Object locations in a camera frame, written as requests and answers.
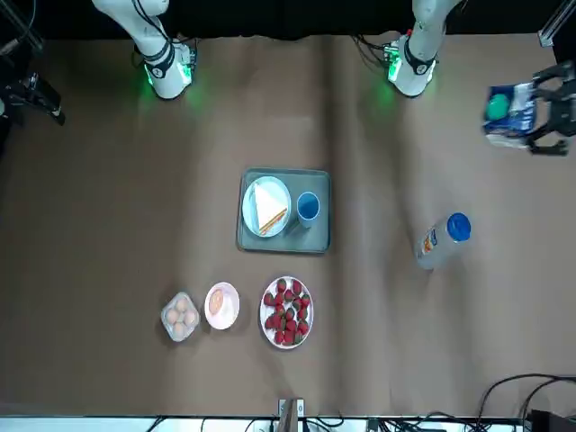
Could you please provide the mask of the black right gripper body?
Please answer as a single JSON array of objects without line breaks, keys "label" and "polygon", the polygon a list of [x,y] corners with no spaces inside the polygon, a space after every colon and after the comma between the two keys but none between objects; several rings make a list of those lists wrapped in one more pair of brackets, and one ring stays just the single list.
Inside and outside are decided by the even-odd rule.
[{"label": "black right gripper body", "polygon": [[32,86],[34,77],[25,77],[9,81],[1,79],[1,111],[8,112],[10,108],[22,105],[33,106]]}]

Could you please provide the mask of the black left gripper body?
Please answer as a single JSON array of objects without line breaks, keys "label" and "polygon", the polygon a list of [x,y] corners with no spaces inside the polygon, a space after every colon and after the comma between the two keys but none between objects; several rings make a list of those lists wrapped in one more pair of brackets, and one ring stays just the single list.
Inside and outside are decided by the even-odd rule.
[{"label": "black left gripper body", "polygon": [[547,126],[550,131],[575,131],[575,93],[557,95],[550,101]]}]

